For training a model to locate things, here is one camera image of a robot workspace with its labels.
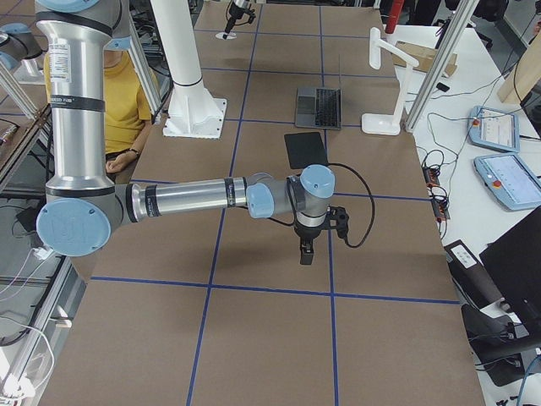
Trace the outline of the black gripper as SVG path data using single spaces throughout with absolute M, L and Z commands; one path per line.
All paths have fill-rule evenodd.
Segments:
M 226 28 L 223 32 L 223 37 L 228 38 L 232 31 L 232 28 L 246 14 L 245 7 L 239 7 L 237 4 L 232 4 L 229 8 L 229 19 L 227 21 Z
M 326 214 L 318 217 L 311 217 L 304 213 L 297 213 L 293 228 L 300 238 L 300 264 L 311 266 L 314 259 L 314 240 L 320 235 L 325 222 Z

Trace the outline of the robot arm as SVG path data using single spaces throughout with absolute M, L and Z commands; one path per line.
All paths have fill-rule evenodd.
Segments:
M 227 24 L 222 34 L 223 39 L 227 39 L 235 24 L 249 11 L 249 1 L 232 0 L 227 11 Z
M 169 213 L 241 207 L 254 218 L 291 213 L 301 263 L 314 240 L 345 213 L 331 206 L 335 176 L 326 162 L 304 164 L 284 181 L 266 173 L 140 187 L 130 176 L 152 127 L 156 88 L 138 49 L 125 1 L 39 1 L 52 109 L 54 176 L 36 230 L 59 254 L 89 255 L 123 224 Z

